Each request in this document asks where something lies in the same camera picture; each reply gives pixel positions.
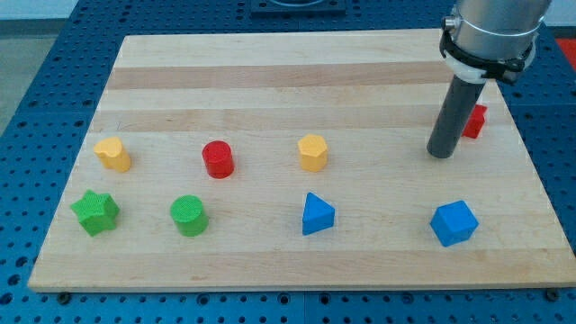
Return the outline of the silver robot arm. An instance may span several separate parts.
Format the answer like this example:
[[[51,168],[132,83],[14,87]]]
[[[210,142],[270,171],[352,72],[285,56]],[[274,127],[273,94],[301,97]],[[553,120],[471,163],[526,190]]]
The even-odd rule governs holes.
[[[536,56],[550,0],[458,0],[442,20],[440,53],[469,84],[514,84]]]

